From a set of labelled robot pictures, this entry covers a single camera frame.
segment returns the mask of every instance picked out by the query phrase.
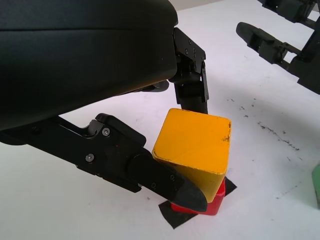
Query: white surface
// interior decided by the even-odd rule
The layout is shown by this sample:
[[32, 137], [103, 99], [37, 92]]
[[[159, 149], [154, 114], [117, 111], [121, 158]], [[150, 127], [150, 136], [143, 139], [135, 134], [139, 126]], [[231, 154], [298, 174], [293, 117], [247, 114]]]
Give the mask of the white surface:
[[[225, 0], [179, 13], [179, 27], [206, 51], [209, 112], [233, 121], [227, 175], [238, 189], [216, 217], [197, 216], [173, 230], [158, 208], [163, 199], [148, 190], [133, 194], [32, 147], [0, 144], [0, 238], [319, 239], [311, 171], [320, 160], [320, 96], [246, 47], [236, 34], [241, 21], [297, 48], [312, 33], [257, 0]], [[86, 126], [98, 113], [115, 115], [144, 134], [151, 150], [174, 107], [171, 87], [107, 99], [64, 117]]]
[[221, 0], [169, 0], [176, 10], [190, 9]]

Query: red wooden block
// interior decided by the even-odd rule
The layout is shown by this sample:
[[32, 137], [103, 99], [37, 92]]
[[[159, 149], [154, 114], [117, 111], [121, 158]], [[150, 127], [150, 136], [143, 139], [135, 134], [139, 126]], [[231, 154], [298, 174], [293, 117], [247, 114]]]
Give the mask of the red wooden block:
[[215, 216], [218, 213], [218, 210], [221, 206], [221, 203], [226, 195], [226, 184], [225, 180], [223, 180], [218, 192], [216, 193], [213, 202], [208, 203], [208, 208], [206, 212], [198, 212], [198, 211], [193, 211], [188, 208], [184, 208], [178, 205], [175, 205], [171, 203], [171, 208], [180, 213], [186, 213], [186, 214], [202, 214], [202, 215], [210, 215], [210, 216]]

